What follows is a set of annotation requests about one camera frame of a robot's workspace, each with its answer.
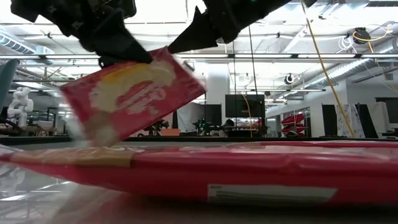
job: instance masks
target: ceiling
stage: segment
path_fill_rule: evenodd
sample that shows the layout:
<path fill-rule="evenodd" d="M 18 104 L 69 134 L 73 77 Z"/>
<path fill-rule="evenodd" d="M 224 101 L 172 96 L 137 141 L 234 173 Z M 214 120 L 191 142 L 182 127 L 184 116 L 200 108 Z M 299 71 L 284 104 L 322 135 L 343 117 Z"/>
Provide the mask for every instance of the ceiling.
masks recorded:
<path fill-rule="evenodd" d="M 336 1 L 318 1 L 308 9 L 308 17 L 312 20 L 312 29 L 317 39 L 320 52 L 323 54 L 351 53 L 342 50 L 341 41 L 348 32 L 353 32 L 355 27 L 365 27 L 372 38 L 383 36 L 386 25 L 391 29 L 385 38 L 373 42 L 378 45 L 392 38 L 398 26 L 396 25 L 397 7 L 366 7 L 368 1 L 349 1 L 349 4 L 332 4 Z M 20 17 L 13 15 L 9 6 L 11 0 L 0 2 L 0 31 L 14 35 L 26 44 L 42 45 L 52 50 L 55 54 L 88 54 L 81 48 L 74 37 L 65 37 L 58 27 L 51 24 L 43 17 L 39 17 L 35 24 L 31 24 Z M 205 6 L 202 0 L 136 0 L 137 14 L 125 20 L 126 27 L 134 37 L 147 50 L 157 49 L 170 44 L 190 23 L 193 18 L 195 6 L 203 12 Z M 368 45 L 353 44 L 358 52 L 369 50 Z M 0 47 L 3 54 L 16 54 L 5 47 Z M 299 1 L 292 1 L 288 5 L 270 13 L 264 19 L 256 22 L 241 31 L 239 37 L 227 45 L 187 52 L 190 54 L 279 54 L 279 53 L 315 53 L 315 48 L 309 31 L 305 25 Z M 63 63 L 64 67 L 43 67 L 33 61 L 25 61 L 25 69 L 39 75 L 52 74 L 54 79 L 80 78 L 93 73 L 100 68 L 95 65 L 95 60 L 62 60 L 54 64 Z M 73 64 L 90 63 L 85 67 L 76 67 Z M 214 63 L 192 60 L 192 63 Z M 231 62 L 228 63 L 231 78 L 236 75 L 236 86 L 253 88 L 253 65 L 251 62 L 237 62 L 233 70 Z M 336 66 L 336 63 L 326 63 L 327 68 Z M 201 74 L 201 66 L 197 66 L 196 74 Z M 280 88 L 284 85 L 283 76 L 294 74 L 301 79 L 298 83 L 307 82 L 317 75 L 322 74 L 319 63 L 311 62 L 256 62 L 254 73 L 257 86 L 266 88 Z"/>

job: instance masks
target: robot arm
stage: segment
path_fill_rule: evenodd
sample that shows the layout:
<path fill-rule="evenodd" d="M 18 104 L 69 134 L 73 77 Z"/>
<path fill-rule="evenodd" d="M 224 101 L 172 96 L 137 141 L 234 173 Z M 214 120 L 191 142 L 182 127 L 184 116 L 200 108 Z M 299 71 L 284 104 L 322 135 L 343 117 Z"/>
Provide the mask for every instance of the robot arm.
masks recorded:
<path fill-rule="evenodd" d="M 192 23 L 169 45 L 172 54 L 229 43 L 239 32 L 290 0 L 203 0 L 207 10 L 195 9 Z M 304 0 L 309 7 L 316 0 Z M 134 0 L 13 0 L 11 12 L 35 22 L 39 15 L 73 35 L 101 68 L 126 60 L 152 61 L 149 53 L 124 26 L 136 14 Z"/>

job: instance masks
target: black cable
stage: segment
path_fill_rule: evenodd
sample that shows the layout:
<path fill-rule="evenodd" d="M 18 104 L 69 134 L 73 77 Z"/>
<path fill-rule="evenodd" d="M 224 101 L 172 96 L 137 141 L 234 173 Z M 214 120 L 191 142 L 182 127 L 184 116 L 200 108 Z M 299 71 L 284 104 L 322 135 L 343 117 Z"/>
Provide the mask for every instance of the black cable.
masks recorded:
<path fill-rule="evenodd" d="M 236 69 L 235 69 L 235 41 L 232 41 L 232 54 L 234 55 L 234 85 L 235 85 L 235 128 L 238 128 L 238 112 L 236 110 Z"/>
<path fill-rule="evenodd" d="M 250 37 L 251 62 L 252 62 L 252 66 L 253 66 L 254 89 L 256 91 L 257 103 L 260 103 L 260 113 L 259 113 L 259 121 L 258 121 L 259 129 L 260 129 L 260 118 L 261 118 L 261 115 L 262 115 L 262 103 L 259 101 L 259 94 L 258 94 L 258 91 L 257 91 L 256 69 L 254 68 L 253 43 L 252 43 L 252 38 L 251 38 L 250 26 L 249 26 L 249 37 Z"/>

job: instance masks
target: large red package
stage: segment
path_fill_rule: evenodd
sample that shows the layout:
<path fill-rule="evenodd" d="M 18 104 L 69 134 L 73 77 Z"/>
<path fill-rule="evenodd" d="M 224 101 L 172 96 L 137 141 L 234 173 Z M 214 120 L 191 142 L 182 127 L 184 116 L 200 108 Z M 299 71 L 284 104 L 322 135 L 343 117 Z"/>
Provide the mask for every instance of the large red package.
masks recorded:
<path fill-rule="evenodd" d="M 92 147 L 0 161 L 132 194 L 213 203 L 398 203 L 395 142 L 255 142 L 225 147 Z"/>
<path fill-rule="evenodd" d="M 205 93 L 170 55 L 150 52 L 151 64 L 126 62 L 60 89 L 92 146 L 111 146 Z"/>

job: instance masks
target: table surface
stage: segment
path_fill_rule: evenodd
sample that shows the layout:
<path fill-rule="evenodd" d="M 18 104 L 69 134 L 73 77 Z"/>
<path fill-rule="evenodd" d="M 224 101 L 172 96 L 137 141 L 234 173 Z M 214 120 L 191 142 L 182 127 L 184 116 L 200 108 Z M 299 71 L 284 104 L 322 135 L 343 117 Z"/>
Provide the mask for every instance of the table surface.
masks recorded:
<path fill-rule="evenodd" d="M 134 146 L 219 146 L 225 142 L 124 142 Z M 25 150 L 72 143 L 16 146 Z M 221 207 L 143 198 L 78 185 L 0 164 L 0 223 L 398 223 L 396 207 Z"/>

